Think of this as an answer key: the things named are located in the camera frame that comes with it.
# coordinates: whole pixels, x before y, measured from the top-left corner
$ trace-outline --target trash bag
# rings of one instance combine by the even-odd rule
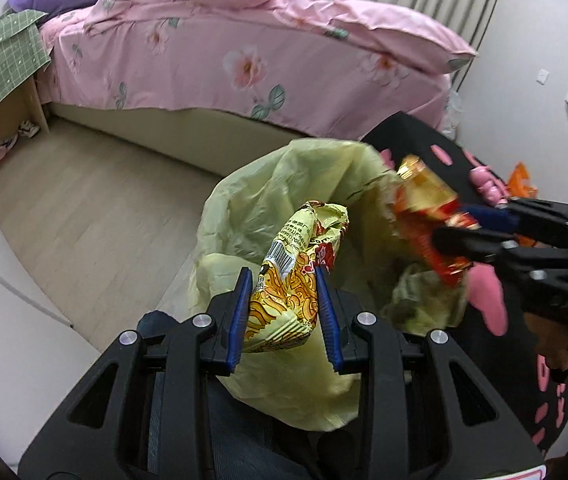
[[[423,335],[457,325],[463,287],[441,283],[398,234],[392,204],[399,183],[371,146],[332,139],[293,140],[235,171],[204,206],[190,315],[233,290],[242,267],[255,280],[283,225],[304,203],[320,201],[345,206],[350,220],[331,272],[334,286],[402,330]],[[320,324],[301,346],[244,353],[235,373],[220,380],[236,399],[303,430],[332,431],[357,416],[359,377],[333,371]]]

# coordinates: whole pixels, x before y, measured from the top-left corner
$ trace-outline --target pink bedspread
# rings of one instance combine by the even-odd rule
[[[339,30],[300,30],[264,7],[100,0],[58,16],[41,30],[53,61],[38,74],[42,102],[213,108],[339,139],[360,139],[400,110],[438,127],[448,75],[404,66]]]

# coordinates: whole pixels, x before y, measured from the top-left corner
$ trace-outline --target bed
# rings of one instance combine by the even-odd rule
[[[442,49],[419,32],[436,28],[451,62],[474,55],[410,9],[254,3],[99,0],[61,14],[40,31],[52,59],[40,99],[55,115],[227,175],[300,136],[359,140],[397,111],[438,127],[454,64],[433,67]],[[416,35],[383,36],[380,13]]]

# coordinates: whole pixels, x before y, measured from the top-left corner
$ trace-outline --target screw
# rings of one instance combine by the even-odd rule
[[[138,340],[138,333],[135,330],[126,330],[120,334],[120,343],[122,345],[128,346],[132,345]]]
[[[197,314],[193,318],[193,325],[197,328],[205,328],[213,322],[213,318],[210,317],[208,314]]]
[[[548,274],[546,274],[545,270],[531,270],[529,273],[530,277],[536,281],[545,280],[548,278]]]
[[[443,330],[433,330],[430,333],[430,338],[438,345],[443,345],[448,342],[448,334]]]
[[[360,312],[357,314],[357,322],[361,325],[374,325],[377,322],[377,316],[372,312]]]

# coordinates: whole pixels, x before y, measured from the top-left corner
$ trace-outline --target crumpled wrapper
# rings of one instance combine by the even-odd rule
[[[317,201],[306,202],[284,224],[264,256],[251,295],[244,352],[306,342],[317,323],[315,266],[333,269],[348,225],[345,207]]]
[[[397,189],[394,211],[401,235],[449,286],[457,286],[471,262],[462,257],[444,256],[432,245],[431,236],[438,225],[478,229],[468,213],[459,212],[455,193],[416,155],[407,155],[397,170],[401,184]]]
[[[399,328],[411,322],[420,332],[445,328],[451,319],[446,312],[458,313],[458,296],[439,294],[454,289],[401,237],[393,211],[399,184],[371,146],[333,139],[294,140],[235,171],[204,206],[187,314],[204,312],[213,296],[233,290],[243,266],[257,281],[283,226],[315,200],[348,208],[350,224],[331,272],[334,286],[354,292],[362,308],[391,321],[399,312]],[[403,287],[410,293],[395,294],[403,282],[410,282]],[[333,371],[320,323],[302,345],[245,352],[235,373],[220,380],[236,399],[303,430],[335,430],[359,408],[359,376]]]

